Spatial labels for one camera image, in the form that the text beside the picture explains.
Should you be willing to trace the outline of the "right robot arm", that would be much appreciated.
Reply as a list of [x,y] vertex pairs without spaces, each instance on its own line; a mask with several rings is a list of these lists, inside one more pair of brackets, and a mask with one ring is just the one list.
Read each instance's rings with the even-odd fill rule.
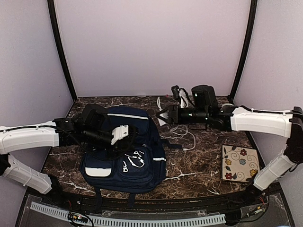
[[233,104],[218,105],[214,88],[198,85],[192,96],[179,86],[171,88],[178,105],[170,105],[156,113],[167,124],[201,123],[220,131],[251,131],[278,135],[287,139],[286,148],[254,176],[253,183],[242,194],[242,202],[252,205],[260,192],[303,162],[303,110],[268,111]]

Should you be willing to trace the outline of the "navy blue student backpack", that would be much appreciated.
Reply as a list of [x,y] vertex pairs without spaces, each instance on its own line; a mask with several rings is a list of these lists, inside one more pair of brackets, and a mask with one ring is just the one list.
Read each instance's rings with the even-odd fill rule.
[[108,110],[114,126],[128,123],[138,128],[134,148],[106,160],[106,155],[113,154],[112,148],[88,144],[89,152],[82,157],[80,172],[95,189],[97,209],[103,203],[102,189],[128,193],[127,205],[133,207],[137,194],[154,190],[166,178],[164,146],[172,149],[182,149],[182,146],[162,139],[155,122],[143,109],[117,106]]

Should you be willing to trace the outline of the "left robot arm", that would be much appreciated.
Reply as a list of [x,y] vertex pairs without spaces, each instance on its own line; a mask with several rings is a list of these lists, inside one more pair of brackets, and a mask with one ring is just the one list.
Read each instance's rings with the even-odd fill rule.
[[137,136],[137,129],[128,123],[113,125],[109,110],[88,104],[72,118],[57,118],[40,124],[0,128],[0,175],[48,195],[56,206],[63,206],[67,196],[55,176],[40,173],[18,161],[13,151],[42,147],[66,147],[94,144],[114,148],[110,160],[128,152]]

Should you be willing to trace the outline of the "white USB charger block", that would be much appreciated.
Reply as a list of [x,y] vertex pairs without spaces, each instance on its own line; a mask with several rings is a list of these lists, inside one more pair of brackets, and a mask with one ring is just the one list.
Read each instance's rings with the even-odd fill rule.
[[158,121],[159,121],[159,125],[160,126],[163,126],[163,125],[165,125],[165,124],[167,124],[165,121],[163,121],[162,119],[159,119],[158,118]]

